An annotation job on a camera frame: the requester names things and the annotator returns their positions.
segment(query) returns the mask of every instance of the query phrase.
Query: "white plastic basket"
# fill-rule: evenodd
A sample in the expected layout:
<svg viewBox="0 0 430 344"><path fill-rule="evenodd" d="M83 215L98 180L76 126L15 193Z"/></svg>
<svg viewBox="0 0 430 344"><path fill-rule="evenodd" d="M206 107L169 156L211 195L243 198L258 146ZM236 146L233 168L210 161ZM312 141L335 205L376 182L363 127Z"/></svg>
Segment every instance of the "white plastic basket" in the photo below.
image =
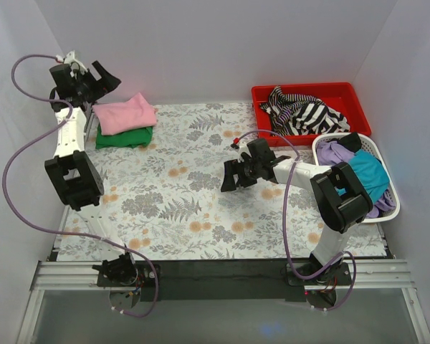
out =
<svg viewBox="0 0 430 344"><path fill-rule="evenodd" d="M312 143L312 152L314 154L314 161L315 164L318 165L318 159L317 159L317 145L320 142L327 142L329 140L334 140L335 138L342 138L343 136L348 135L348 133L334 133L334 134L323 134L318 136L314 142ZM363 149L365 152L368 152L375 156L379 161L382 163L382 166L385 168L386 173L390 179L390 184L388 186L388 190L386 192L386 197L388 197L390 200L394 201L396 204L396 208L390 211L386 211L381 213L381 216L377 219L365 219L363 221L364 224L373 224L377 222L384 222L388 220L392 220L395 216L398 215L400 212L400 200L398 199L398 195L395 191L395 187L392 183L392 178L390 177L390 174L388 173L387 166L384 163L384 160L382 159L381 153L379 153L379 149L376 146L376 144L371 140L368 136L364 136L362 134L358 134L360 136L361 140L361 149Z"/></svg>

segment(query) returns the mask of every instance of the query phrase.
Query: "table surface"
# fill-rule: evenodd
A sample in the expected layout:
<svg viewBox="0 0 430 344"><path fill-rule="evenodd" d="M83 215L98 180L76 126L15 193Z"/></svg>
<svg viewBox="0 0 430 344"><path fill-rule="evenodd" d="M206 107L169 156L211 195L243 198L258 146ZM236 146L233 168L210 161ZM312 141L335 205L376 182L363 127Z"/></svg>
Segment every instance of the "table surface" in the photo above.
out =
<svg viewBox="0 0 430 344"><path fill-rule="evenodd" d="M106 211L119 237L150 259L285 257L282 201L285 186L257 185L221 193L223 162L237 157L233 138L256 128L252 104L156 106L158 124L144 148L95 150L97 119L86 151L105 185ZM313 162L309 147L302 160ZM294 156L288 148L278 155ZM287 235L294 257L307 257L323 228L313 195L290 189ZM87 231L70 210L67 231ZM348 242L357 256L385 256L376 224L362 224ZM59 261L98 261L95 241L64 236Z"/></svg>

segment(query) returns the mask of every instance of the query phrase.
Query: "cable connector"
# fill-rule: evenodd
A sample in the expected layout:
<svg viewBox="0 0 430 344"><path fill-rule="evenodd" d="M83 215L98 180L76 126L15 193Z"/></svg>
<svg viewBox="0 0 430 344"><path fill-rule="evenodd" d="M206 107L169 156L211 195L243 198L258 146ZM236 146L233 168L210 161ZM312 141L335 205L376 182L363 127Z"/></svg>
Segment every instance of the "cable connector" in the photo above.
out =
<svg viewBox="0 0 430 344"><path fill-rule="evenodd" d="M237 143L239 143L239 141L240 141L239 138L233 139L231 147L234 149L239 149L239 145L237 144Z"/></svg>

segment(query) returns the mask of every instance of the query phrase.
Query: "red plastic basket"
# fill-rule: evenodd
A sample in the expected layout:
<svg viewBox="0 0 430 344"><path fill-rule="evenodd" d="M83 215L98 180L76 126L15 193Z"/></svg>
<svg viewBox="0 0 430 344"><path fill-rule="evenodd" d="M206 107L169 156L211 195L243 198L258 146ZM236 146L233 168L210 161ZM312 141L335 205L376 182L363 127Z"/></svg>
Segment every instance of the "red plastic basket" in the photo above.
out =
<svg viewBox="0 0 430 344"><path fill-rule="evenodd" d="M271 130L271 122L268 114L259 108L259 104L266 102L269 94L274 89L271 86L255 86L252 88L253 107L257 117L258 129ZM328 105L347 118L350 131L364 135L371 135L371 128L366 120L355 90L349 82L329 82L325 84L301 84L282 85L283 93L300 93L301 95L313 95L320 98ZM277 136L268 133L259 133L260 138L265 138L271 147L287 145ZM318 135L291 135L286 136L295 145L312 145Z"/></svg>

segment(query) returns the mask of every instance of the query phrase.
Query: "striped clothing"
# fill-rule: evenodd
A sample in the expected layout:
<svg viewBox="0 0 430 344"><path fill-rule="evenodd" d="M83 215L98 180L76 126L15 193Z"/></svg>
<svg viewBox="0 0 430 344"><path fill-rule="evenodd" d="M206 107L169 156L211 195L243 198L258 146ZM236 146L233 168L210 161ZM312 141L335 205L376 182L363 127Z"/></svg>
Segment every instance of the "striped clothing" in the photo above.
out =
<svg viewBox="0 0 430 344"><path fill-rule="evenodd" d="M276 86L268 101L260 105L268 113L272 129L280 135L309 135L348 132L343 114L312 95L285 95Z"/></svg>

